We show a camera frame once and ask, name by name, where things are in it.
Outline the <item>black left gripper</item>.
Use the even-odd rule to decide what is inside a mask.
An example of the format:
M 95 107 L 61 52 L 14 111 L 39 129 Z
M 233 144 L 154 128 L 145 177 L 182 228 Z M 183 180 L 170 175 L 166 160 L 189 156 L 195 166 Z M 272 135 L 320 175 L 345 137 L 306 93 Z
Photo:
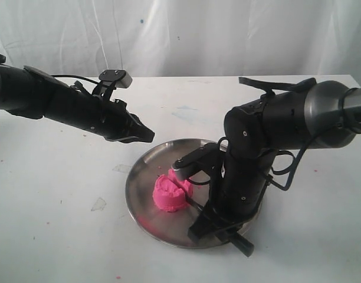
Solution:
M 88 116 L 90 133 L 102 136 L 110 142 L 124 144 L 133 142 L 151 143 L 155 133 L 146 127 L 137 115 L 127 111 L 127 104 L 102 102 L 100 98 L 90 98 Z

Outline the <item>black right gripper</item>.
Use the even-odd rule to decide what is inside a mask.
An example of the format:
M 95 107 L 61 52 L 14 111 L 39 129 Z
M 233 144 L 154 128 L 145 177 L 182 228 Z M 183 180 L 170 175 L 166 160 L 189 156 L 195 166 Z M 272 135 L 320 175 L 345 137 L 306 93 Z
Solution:
M 225 173 L 216 186 L 211 204 L 206 203 L 195 222 L 188 229 L 188 237 L 198 243 L 215 235 L 216 214 L 227 222 L 228 235 L 243 235 L 251 226 L 251 219 L 258 211 L 265 192 L 265 175 L 271 169 L 275 150 L 268 149 L 255 158 L 242 156 L 229 147 L 224 156 Z

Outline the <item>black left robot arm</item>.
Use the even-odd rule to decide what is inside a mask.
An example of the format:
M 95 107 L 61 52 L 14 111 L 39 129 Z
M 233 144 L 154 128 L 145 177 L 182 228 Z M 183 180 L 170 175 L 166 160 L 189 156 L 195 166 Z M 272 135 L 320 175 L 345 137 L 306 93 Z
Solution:
M 111 100 L 117 88 L 128 88 L 132 78 L 125 70 L 104 70 L 92 92 L 75 76 L 73 85 L 34 67 L 5 65 L 0 54 L 0 110 L 38 120 L 43 117 L 94 133 L 110 142 L 150 143 L 155 136 L 123 100 Z

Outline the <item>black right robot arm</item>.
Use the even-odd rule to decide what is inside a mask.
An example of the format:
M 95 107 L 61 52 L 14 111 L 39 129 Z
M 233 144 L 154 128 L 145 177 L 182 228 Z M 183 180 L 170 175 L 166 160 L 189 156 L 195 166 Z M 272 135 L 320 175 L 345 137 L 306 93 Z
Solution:
M 225 115 L 226 151 L 207 143 L 196 152 L 210 180 L 208 200 L 188 230 L 194 242 L 211 235 L 231 241 L 257 214 L 274 176 L 287 175 L 280 185 L 286 191 L 308 149 L 345 147 L 361 134 L 361 88 L 314 78 L 296 84 L 246 77 L 239 82 L 263 94 Z M 291 165 L 274 170 L 275 158 L 291 150 L 298 152 Z

